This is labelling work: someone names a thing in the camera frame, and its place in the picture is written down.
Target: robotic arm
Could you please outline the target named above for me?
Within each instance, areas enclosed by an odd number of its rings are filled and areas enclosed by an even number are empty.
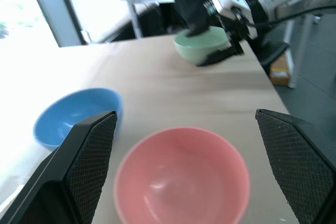
[[[218,63],[234,55],[243,54],[239,42],[246,38],[258,37],[258,28],[270,27],[287,17],[293,17],[313,8],[331,7],[336,8],[336,0],[209,0],[204,7],[209,18],[216,17],[220,21],[220,15],[236,21],[234,30],[227,31],[231,47],[216,51],[207,56],[207,59],[199,66],[207,66]],[[256,20],[265,20],[266,23],[255,24]],[[197,35],[206,30],[208,25],[196,28],[190,32],[190,36]]]

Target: table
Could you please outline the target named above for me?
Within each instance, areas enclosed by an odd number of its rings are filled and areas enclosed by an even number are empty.
[[[110,167],[93,223],[121,223],[112,199],[113,182],[121,160],[134,144],[167,127],[197,126],[226,138],[247,163],[251,198],[242,224],[297,224],[273,177],[254,119],[256,109],[288,112],[250,47],[245,42],[242,46],[245,56],[207,68],[197,68],[183,60],[174,49],[172,36],[61,48],[49,54],[47,49],[41,49],[31,54],[29,60],[25,55],[26,60],[16,65],[33,77],[25,76],[15,83],[20,83],[24,91],[32,91],[26,94],[25,101],[31,104],[30,108],[21,108],[33,113],[22,115],[21,119],[28,125],[25,134],[33,125],[33,121],[27,120],[34,120],[53,99],[82,88],[114,89],[123,98],[123,123],[113,142]],[[43,68],[34,64],[37,59]],[[8,137],[25,137],[11,130],[9,127]],[[36,168],[36,159],[41,161],[44,155],[39,154],[43,147],[34,144],[29,151],[35,163],[25,167],[30,171]]]
[[[138,15],[135,9],[136,4],[154,4],[154,3],[165,4],[165,3],[175,2],[175,0],[124,0],[124,1],[127,1],[127,5],[128,5],[129,12],[131,15],[131,22],[132,22],[134,34],[137,39],[143,38],[143,35],[142,35],[141,26],[139,24]],[[313,18],[314,18],[313,15],[305,16],[305,21],[303,23],[303,29],[301,31],[302,37],[299,41],[298,51],[295,54],[295,64],[293,61],[290,48],[285,52],[288,68],[289,68],[290,75],[291,75],[288,87],[293,88],[293,89],[296,88],[296,85],[297,85],[299,72],[300,72],[302,61],[305,55],[305,48],[308,42],[311,27],[313,25],[312,23]],[[287,22],[287,25],[286,25],[286,31],[284,34],[283,41],[289,44],[290,44],[291,35],[293,33],[294,23],[295,23],[294,20],[290,20],[289,22]]]

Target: white table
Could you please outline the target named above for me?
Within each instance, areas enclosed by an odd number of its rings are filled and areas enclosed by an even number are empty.
[[[138,15],[136,13],[135,5],[136,4],[145,4],[145,5],[150,5],[150,4],[169,4],[169,3],[174,3],[175,0],[124,0],[127,2],[128,9],[131,15],[131,21],[132,21],[132,26],[134,30],[135,37],[137,39],[143,38],[142,35],[142,30],[141,26],[139,24],[139,19]]]
[[[17,144],[28,141],[25,156],[30,159],[22,160],[25,165],[13,167],[7,176],[30,176],[48,154],[31,137],[34,120],[44,107],[78,89],[106,87],[121,94],[124,115],[93,223],[121,223],[112,199],[113,182],[122,158],[134,144],[167,127],[197,126],[228,139],[247,163],[251,198],[242,223],[297,224],[273,177],[254,119],[257,109],[287,110],[251,49],[246,43],[243,46],[246,56],[207,68],[184,61],[174,49],[171,36],[9,54],[16,58],[10,59],[6,68],[17,72],[6,72],[5,89],[13,90],[6,100],[6,115],[15,108],[22,113],[20,122],[25,126],[13,131],[15,125],[8,123],[5,136]]]

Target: metal stand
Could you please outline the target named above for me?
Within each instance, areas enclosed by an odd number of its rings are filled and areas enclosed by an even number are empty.
[[[290,44],[290,40],[292,38],[294,24],[295,24],[294,20],[287,21],[287,24],[286,24],[286,30],[285,30],[285,35],[283,37],[283,41],[288,44]],[[294,62],[293,62],[292,51],[290,50],[290,48],[288,48],[285,51],[285,55],[286,55],[286,60],[287,60],[288,68],[289,68],[289,73],[290,73],[290,76],[292,76],[293,71],[294,71]]]
[[[310,35],[310,30],[311,27],[313,25],[313,19],[314,19],[314,15],[312,14],[308,14],[305,16],[305,20],[303,22],[303,29],[302,29],[302,36],[299,42],[299,47],[297,52],[295,53],[295,58],[294,58],[294,70],[293,73],[291,75],[288,87],[294,89],[296,87],[297,81],[298,81],[298,77],[299,77],[299,71],[301,69],[301,65],[302,65],[302,61],[303,58],[305,56],[305,50],[307,47],[307,42],[309,39],[309,35]]]
[[[137,9],[135,8],[135,5],[132,2],[127,1],[127,5],[128,5],[128,9],[131,15],[132,26],[133,26],[135,37],[137,39],[141,39],[143,38],[143,35],[142,35],[142,30],[141,30],[141,26],[139,23],[138,15],[136,14]]]

